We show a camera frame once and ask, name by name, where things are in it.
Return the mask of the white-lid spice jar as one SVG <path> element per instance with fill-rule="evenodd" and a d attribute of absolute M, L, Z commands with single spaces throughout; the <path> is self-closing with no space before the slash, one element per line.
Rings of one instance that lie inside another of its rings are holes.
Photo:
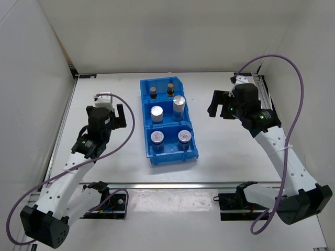
<path fill-rule="evenodd" d="M 186 151 L 189 149 L 192 134 L 188 130 L 181 130 L 177 135 L 177 139 L 178 139 L 177 143 L 178 149 L 181 151 Z"/>
<path fill-rule="evenodd" d="M 161 131 L 153 131 L 150 135 L 151 146 L 154 151 L 162 151 L 164 149 L 164 134 Z"/>

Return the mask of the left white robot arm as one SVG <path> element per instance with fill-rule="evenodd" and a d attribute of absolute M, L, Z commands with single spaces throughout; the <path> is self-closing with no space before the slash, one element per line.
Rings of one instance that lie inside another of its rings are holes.
<path fill-rule="evenodd" d="M 71 154 L 60 177 L 32 206 L 20 212 L 25 234 L 51 248 L 60 247 L 70 226 L 87 213 L 108 207 L 111 198 L 108 185 L 102 181 L 83 187 L 81 194 L 72 198 L 79 183 L 106 150 L 112 130 L 126 127 L 124 109 L 86 107 L 88 124 L 84 126 L 71 148 Z"/>

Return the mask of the silver-lid shaker can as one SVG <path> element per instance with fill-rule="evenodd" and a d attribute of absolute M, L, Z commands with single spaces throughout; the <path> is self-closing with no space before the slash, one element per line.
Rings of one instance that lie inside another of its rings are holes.
<path fill-rule="evenodd" d="M 186 100 L 183 96 L 177 95 L 173 98 L 172 118 L 174 121 L 182 121 Z"/>
<path fill-rule="evenodd" d="M 153 106 L 150 110 L 150 115 L 153 123 L 163 122 L 163 108 L 161 106 Z"/>

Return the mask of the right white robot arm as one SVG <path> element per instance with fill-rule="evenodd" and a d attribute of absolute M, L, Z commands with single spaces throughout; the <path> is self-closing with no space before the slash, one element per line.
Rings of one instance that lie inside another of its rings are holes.
<path fill-rule="evenodd" d="M 239 184 L 235 193 L 218 196 L 223 209 L 251 209 L 256 204 L 265 211 L 273 210 L 287 225 L 320 213 L 332 197 L 332 190 L 328 185 L 319 185 L 303 166 L 289 146 L 277 114 L 261 107 L 257 87 L 246 83 L 229 92 L 215 90 L 207 109 L 210 117 L 215 117 L 219 105 L 220 117 L 240 120 L 282 178 L 278 191 L 256 181 Z"/>

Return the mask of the small brown yellow bottle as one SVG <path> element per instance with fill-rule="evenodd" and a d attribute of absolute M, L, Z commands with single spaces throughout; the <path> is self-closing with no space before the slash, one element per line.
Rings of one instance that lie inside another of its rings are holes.
<path fill-rule="evenodd" d="M 150 88 L 150 98 L 151 99 L 156 99 L 157 98 L 157 89 L 155 87 Z"/>
<path fill-rule="evenodd" d="M 167 96 L 168 97 L 173 97 L 174 96 L 174 85 L 172 83 L 169 83 L 167 85 Z"/>

